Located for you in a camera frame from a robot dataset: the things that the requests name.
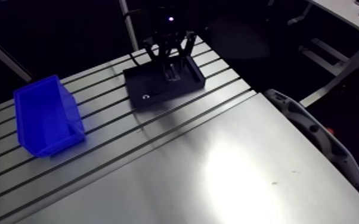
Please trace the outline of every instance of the small hole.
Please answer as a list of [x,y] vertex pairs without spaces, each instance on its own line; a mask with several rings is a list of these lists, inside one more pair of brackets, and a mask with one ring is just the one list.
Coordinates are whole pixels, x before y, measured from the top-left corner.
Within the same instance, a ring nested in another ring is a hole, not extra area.
[[318,126],[317,125],[312,125],[312,126],[309,127],[309,130],[311,132],[317,132],[318,131]]

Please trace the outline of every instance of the blue storage bin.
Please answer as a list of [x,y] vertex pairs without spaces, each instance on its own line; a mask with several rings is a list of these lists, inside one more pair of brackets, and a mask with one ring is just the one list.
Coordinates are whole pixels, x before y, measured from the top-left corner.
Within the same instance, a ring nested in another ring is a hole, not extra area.
[[75,99],[51,76],[14,92],[19,143],[45,157],[85,139]]

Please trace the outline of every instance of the metal work surface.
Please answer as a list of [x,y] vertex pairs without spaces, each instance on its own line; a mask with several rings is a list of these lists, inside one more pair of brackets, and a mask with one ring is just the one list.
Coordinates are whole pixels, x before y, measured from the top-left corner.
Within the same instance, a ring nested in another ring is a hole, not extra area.
[[[139,64],[145,50],[132,53]],[[74,95],[86,141],[48,158],[35,158],[17,142],[14,101],[0,105],[0,222],[10,223],[71,194],[141,151],[176,138],[255,95],[198,38],[192,57],[207,78],[204,90],[141,112],[131,108],[122,75],[129,55],[63,79]]]
[[147,151],[19,223],[359,223],[359,193],[261,94]]

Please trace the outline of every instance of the white desk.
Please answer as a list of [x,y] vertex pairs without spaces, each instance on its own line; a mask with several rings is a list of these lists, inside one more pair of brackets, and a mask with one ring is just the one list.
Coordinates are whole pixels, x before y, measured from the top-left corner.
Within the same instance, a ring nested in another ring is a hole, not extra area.
[[[309,0],[310,4],[318,6],[323,10],[328,11],[334,16],[340,18],[341,20],[347,22],[348,24],[354,26],[359,30],[359,5],[354,3],[354,0]],[[305,51],[304,54],[310,57],[310,59],[317,62],[319,65],[323,66],[329,72],[334,74],[336,77],[328,83],[326,86],[320,88],[318,91],[312,93],[310,96],[306,97],[301,101],[301,104],[305,107],[314,103],[323,95],[327,94],[332,88],[334,88],[342,79],[351,74],[354,70],[359,68],[359,51],[352,56],[351,58],[346,58],[341,53],[337,52],[335,49],[331,48],[328,45],[321,44],[318,45],[325,49],[327,52],[340,59],[340,63],[335,66],[330,65],[317,55],[314,55],[312,52]]]

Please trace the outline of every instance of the black plastic holder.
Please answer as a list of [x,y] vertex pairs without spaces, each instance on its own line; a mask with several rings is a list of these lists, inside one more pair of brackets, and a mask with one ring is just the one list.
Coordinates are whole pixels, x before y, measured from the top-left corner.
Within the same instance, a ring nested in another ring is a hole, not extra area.
[[149,63],[124,70],[126,90],[134,108],[145,108],[202,89],[206,78],[190,56],[168,58],[178,80],[168,80],[163,66]]

